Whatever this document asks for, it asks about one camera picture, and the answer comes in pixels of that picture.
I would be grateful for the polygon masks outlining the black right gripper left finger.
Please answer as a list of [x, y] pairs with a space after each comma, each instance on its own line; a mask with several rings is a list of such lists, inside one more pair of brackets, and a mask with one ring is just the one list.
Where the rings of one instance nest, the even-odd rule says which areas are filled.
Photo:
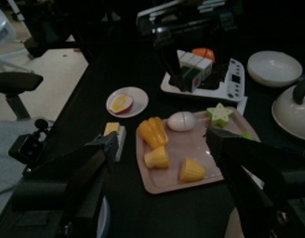
[[117, 149], [117, 133], [112, 132], [23, 176], [22, 208], [62, 213], [52, 238], [96, 236], [102, 183], [114, 165]]

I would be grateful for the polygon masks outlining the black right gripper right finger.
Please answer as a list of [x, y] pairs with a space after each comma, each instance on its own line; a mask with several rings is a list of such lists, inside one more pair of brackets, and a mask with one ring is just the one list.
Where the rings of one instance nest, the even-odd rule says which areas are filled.
[[305, 238], [305, 157], [214, 127], [206, 145], [244, 238]]

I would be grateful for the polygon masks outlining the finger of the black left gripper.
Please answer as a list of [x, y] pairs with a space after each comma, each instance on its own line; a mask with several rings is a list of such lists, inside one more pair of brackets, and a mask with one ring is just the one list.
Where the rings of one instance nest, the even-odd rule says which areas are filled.
[[210, 38], [213, 43], [213, 51], [214, 51], [214, 78], [216, 81], [220, 82], [224, 80], [228, 61], [230, 58], [230, 44], [234, 33], [234, 20], [232, 17], [220, 17], [216, 21], [216, 25], [213, 27], [213, 31], [210, 32]]
[[177, 57], [177, 49], [168, 27], [158, 27], [154, 30], [153, 47], [156, 53], [162, 61], [164, 68], [170, 75], [173, 85], [181, 90], [186, 91], [188, 87], [181, 73], [181, 67]]

